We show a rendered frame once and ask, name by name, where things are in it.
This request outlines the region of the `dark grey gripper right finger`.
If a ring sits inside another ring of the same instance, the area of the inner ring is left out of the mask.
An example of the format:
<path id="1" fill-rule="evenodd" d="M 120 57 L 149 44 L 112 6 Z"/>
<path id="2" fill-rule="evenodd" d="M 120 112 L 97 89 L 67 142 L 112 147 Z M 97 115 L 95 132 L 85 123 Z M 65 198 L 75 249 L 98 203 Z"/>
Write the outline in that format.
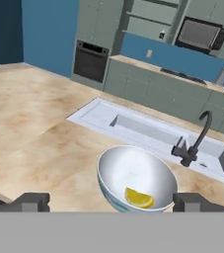
<path id="1" fill-rule="evenodd" d="M 223 206 L 213 204 L 199 193 L 175 193 L 173 201 L 173 211 L 224 211 Z"/>

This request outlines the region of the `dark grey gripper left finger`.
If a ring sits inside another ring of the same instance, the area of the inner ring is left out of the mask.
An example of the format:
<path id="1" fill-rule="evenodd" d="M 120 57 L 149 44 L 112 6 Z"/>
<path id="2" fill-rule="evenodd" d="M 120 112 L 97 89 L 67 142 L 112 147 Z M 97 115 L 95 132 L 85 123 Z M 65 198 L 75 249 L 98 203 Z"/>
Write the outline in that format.
<path id="1" fill-rule="evenodd" d="M 50 212 L 49 193 L 24 193 L 10 204 L 0 206 L 0 211 Z"/>

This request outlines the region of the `yellow lemon wedge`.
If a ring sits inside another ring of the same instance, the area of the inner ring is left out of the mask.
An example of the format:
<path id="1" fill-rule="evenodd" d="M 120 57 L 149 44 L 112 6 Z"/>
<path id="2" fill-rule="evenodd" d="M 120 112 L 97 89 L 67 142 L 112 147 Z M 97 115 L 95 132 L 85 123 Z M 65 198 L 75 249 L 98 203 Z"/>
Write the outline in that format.
<path id="1" fill-rule="evenodd" d="M 126 188 L 124 194 L 126 201 L 138 208 L 148 209 L 155 204 L 155 199 L 152 196 L 137 192 L 131 188 Z"/>

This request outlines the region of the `white bowl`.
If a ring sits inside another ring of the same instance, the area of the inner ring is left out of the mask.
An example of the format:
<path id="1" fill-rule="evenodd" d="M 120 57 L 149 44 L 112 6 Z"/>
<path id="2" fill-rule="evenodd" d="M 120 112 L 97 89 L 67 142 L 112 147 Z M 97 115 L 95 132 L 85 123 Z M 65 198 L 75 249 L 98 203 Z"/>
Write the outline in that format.
<path id="1" fill-rule="evenodd" d="M 178 191 L 178 181 L 171 167 L 156 154 L 131 145 L 117 145 L 105 150 L 97 163 L 101 192 L 120 212 L 151 213 L 165 211 Z M 148 209 L 131 205 L 125 189 L 150 195 L 154 205 Z"/>

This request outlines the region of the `dark grey tap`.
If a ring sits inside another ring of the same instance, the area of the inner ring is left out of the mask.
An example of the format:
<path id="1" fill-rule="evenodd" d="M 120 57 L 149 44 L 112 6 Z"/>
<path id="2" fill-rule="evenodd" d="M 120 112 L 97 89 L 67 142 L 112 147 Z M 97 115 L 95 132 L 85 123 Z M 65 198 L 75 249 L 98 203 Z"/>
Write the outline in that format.
<path id="1" fill-rule="evenodd" d="M 180 143 L 182 142 L 182 139 L 180 138 L 178 143 L 174 145 L 171 150 L 172 155 L 181 157 L 182 159 L 181 164 L 185 167 L 188 167 L 192 161 L 195 161 L 197 159 L 196 154 L 198 152 L 198 147 L 203 141 L 207 132 L 209 131 L 211 123 L 212 123 L 212 112 L 211 111 L 203 112 L 200 115 L 199 119 L 202 121 L 204 118 L 207 118 L 206 123 L 193 146 L 191 146 L 190 148 L 187 148 L 187 145 L 185 143 L 180 145 Z"/>

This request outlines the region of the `white sink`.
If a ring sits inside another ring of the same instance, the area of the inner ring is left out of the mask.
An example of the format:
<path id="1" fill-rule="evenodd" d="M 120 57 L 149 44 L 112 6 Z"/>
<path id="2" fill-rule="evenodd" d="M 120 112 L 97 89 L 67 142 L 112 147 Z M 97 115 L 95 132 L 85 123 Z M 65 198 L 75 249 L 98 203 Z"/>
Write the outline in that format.
<path id="1" fill-rule="evenodd" d="M 96 98 L 66 118 L 80 126 L 95 130 L 126 144 L 141 147 L 177 164 L 175 145 L 186 148 L 198 139 L 197 132 L 157 118 L 149 117 L 119 104 Z M 224 183 L 224 142 L 205 137 L 198 147 L 197 159 L 189 169 Z"/>

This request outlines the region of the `grey-green base cupboard run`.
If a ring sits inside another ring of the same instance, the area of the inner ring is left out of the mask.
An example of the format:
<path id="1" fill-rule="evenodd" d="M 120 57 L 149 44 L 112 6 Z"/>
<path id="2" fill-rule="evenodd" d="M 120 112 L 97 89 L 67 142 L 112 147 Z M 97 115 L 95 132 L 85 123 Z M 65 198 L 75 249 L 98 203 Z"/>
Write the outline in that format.
<path id="1" fill-rule="evenodd" d="M 163 72 L 160 67 L 122 55 L 112 56 L 104 91 L 202 126 L 212 113 L 211 129 L 224 133 L 224 91 Z"/>

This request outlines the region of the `black hob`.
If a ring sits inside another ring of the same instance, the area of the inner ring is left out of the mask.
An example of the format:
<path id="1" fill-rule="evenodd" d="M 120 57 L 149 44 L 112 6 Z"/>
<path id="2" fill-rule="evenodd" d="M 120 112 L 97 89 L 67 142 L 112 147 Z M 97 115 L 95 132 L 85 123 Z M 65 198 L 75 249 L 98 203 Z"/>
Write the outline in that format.
<path id="1" fill-rule="evenodd" d="M 171 74 L 171 75 L 174 75 L 174 76 L 178 76 L 178 77 L 184 78 L 186 80 L 190 80 L 190 81 L 194 81 L 194 82 L 198 82 L 200 84 L 206 85 L 205 81 L 203 81 L 203 80 L 201 80 L 199 78 L 196 78 L 196 77 L 192 77 L 192 76 L 186 75 L 186 74 L 178 72 L 178 71 L 174 71 L 174 70 L 167 69 L 167 68 L 161 68 L 161 71 L 165 72 L 165 73 L 168 73 L 168 74 Z"/>

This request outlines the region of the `grey cylinder jar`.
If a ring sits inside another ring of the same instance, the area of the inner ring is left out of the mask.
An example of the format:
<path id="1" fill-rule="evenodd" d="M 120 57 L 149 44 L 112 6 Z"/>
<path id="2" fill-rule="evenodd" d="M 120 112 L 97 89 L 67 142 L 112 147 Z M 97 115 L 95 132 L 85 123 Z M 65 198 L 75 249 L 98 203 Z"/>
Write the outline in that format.
<path id="1" fill-rule="evenodd" d="M 215 83 L 217 85 L 222 85 L 224 83 L 224 68 L 221 70 L 221 72 L 219 73 Z"/>

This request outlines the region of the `black built-in oven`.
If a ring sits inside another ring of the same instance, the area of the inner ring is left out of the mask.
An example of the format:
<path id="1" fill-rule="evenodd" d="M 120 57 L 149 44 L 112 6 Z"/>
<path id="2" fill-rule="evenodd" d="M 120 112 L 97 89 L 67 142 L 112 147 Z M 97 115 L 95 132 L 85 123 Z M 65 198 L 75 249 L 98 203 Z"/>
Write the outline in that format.
<path id="1" fill-rule="evenodd" d="M 102 83 L 108 57 L 107 48 L 77 41 L 73 73 Z"/>

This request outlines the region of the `black microwave oven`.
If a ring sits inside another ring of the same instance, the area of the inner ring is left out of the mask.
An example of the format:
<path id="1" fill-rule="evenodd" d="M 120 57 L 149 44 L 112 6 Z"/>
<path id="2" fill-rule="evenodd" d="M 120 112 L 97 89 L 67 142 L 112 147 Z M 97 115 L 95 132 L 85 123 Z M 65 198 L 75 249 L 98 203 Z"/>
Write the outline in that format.
<path id="1" fill-rule="evenodd" d="M 185 17 L 175 45 L 205 54 L 218 52 L 224 43 L 224 25 Z"/>

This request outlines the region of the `grey-green tall cupboard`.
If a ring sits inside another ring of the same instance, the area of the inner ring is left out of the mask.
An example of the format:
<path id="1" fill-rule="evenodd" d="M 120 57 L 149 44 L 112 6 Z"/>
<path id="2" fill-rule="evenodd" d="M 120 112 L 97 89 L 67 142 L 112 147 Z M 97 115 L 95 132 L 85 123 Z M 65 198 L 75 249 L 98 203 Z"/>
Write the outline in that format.
<path id="1" fill-rule="evenodd" d="M 102 83 L 74 74 L 75 52 L 72 68 L 73 81 L 103 91 L 108 72 L 110 56 L 118 30 L 123 0 L 79 0 L 77 32 L 75 40 L 75 52 L 77 41 L 88 42 L 109 50 L 105 76 Z"/>

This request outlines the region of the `grey-green wall shelves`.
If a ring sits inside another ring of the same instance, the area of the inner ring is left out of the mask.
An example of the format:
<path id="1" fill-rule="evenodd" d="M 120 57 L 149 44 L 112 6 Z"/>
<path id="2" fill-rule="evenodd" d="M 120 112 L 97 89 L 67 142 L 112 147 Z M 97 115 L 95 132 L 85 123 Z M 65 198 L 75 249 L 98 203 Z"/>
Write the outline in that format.
<path id="1" fill-rule="evenodd" d="M 189 0 L 125 0 L 122 31 L 157 42 L 171 43 Z M 163 40 L 160 33 L 165 30 Z"/>

